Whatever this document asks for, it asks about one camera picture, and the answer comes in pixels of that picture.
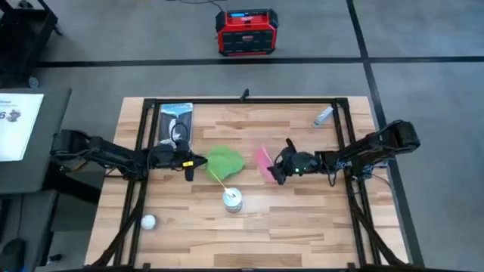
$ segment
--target white ball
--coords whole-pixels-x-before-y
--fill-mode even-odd
[[[157,224],[157,218],[154,215],[145,215],[141,219],[141,227],[145,230],[153,230]]]

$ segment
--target pink sponge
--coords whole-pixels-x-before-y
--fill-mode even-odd
[[[271,172],[267,170],[269,166],[273,166],[273,162],[264,147],[255,150],[254,159],[265,181],[268,183],[277,183],[274,177],[272,177]]]

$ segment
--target black cart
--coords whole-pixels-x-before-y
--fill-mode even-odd
[[[13,8],[0,0],[0,88],[39,87],[31,72],[52,31],[62,36],[55,14],[43,0],[38,1],[44,9],[34,9],[26,1]]]

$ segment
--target white paper sign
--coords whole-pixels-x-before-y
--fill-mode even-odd
[[[0,162],[23,159],[43,98],[43,94],[0,94]]]

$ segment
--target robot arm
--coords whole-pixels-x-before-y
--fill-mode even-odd
[[[87,162],[96,162],[103,168],[117,168],[124,179],[131,181],[143,181],[149,169],[183,169],[185,179],[193,181],[195,168],[206,163],[206,159],[193,154],[185,140],[177,140],[175,145],[176,148],[159,144],[134,151],[81,131],[63,130],[54,135],[51,158],[72,171]]]
[[[338,151],[316,151],[312,155],[297,152],[289,138],[286,142],[287,147],[279,155],[282,160],[276,160],[273,166],[268,167],[279,185],[284,184],[287,176],[329,174],[349,165],[354,176],[368,178],[375,164],[397,154],[410,153],[420,146],[414,126],[402,120],[391,122]]]

